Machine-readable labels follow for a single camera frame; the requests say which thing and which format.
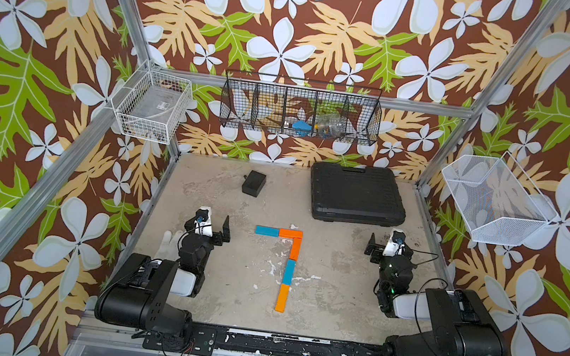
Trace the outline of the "teal block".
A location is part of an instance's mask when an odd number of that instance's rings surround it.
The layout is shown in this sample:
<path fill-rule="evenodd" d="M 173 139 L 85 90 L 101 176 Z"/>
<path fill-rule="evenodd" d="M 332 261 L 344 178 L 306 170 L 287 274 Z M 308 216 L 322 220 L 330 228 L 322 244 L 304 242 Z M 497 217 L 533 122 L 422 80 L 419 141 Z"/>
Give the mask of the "teal block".
<path fill-rule="evenodd" d="M 280 237 L 280 229 L 266 226 L 256 226 L 255 234 L 260 236 Z"/>
<path fill-rule="evenodd" d="M 293 276 L 294 276 L 295 267 L 296 267 L 296 263 L 297 263 L 296 260 L 292 260 L 292 259 L 287 260 L 286 268 L 284 269 L 284 276 L 283 276 L 283 280 L 282 280 L 283 285 L 291 286 Z"/>

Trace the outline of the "short orange block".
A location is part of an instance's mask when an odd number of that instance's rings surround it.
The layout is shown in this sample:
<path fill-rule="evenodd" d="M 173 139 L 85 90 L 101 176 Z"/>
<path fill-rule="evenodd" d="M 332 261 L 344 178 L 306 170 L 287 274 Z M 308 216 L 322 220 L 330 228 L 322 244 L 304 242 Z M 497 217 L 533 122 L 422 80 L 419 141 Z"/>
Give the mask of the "short orange block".
<path fill-rule="evenodd" d="M 303 238 L 303 232 L 298 230 L 280 229 L 279 236 L 280 238 L 286 238 L 286 239 L 298 238 L 300 240 Z"/>

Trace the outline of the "red-orange block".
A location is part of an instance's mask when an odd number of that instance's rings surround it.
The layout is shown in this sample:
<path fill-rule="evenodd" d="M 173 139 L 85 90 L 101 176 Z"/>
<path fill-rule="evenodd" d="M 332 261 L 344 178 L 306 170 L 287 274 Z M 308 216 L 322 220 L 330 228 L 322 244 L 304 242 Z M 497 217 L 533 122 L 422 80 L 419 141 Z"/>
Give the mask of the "red-orange block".
<path fill-rule="evenodd" d="M 301 245 L 302 245 L 302 238 L 297 238 L 297 237 L 293 238 L 292 249 L 290 250 L 290 260 L 298 261 Z"/>

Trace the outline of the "light orange block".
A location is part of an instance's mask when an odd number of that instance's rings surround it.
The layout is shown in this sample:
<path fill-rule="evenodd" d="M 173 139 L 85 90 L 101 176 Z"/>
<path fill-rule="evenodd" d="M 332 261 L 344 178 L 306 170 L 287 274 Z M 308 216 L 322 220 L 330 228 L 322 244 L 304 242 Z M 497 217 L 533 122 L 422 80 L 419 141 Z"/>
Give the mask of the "light orange block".
<path fill-rule="evenodd" d="M 281 284 L 281 287 L 279 289 L 279 296 L 277 297 L 276 307 L 274 308 L 276 312 L 279 313 L 285 312 L 289 293 L 290 293 L 289 285 Z"/>

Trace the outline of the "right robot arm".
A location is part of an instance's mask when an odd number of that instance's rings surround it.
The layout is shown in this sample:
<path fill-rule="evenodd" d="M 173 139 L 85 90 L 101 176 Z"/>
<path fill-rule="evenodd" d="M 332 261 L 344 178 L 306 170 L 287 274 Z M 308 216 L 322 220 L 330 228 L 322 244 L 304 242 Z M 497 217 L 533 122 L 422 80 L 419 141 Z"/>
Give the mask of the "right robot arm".
<path fill-rule="evenodd" d="M 387 243 L 371 237 L 364 253 L 378 266 L 374 294 L 379 309 L 391 319 L 431 324 L 413 335 L 391 335 L 376 351 L 365 349 L 364 356 L 508 356 L 502 333 L 477 292 L 453 289 L 443 278 L 435 278 L 441 288 L 423 284 L 410 291 L 414 252 L 405 243 L 402 231 L 393 232 Z"/>

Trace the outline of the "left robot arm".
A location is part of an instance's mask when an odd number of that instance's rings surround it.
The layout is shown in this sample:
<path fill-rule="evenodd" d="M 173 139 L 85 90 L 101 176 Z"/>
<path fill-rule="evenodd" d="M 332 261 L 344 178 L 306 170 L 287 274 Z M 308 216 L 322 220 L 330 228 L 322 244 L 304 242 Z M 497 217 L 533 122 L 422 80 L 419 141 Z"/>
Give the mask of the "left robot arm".
<path fill-rule="evenodd" d="M 177 259 L 131 254 L 98 297 L 95 318 L 115 326 L 188 340 L 191 314 L 169 305 L 168 297 L 175 294 L 193 298 L 200 292 L 209 256 L 217 246 L 231 240 L 229 225 L 227 218 L 222 230 L 215 232 L 211 210 L 202 207 L 185 222 L 174 250 Z"/>

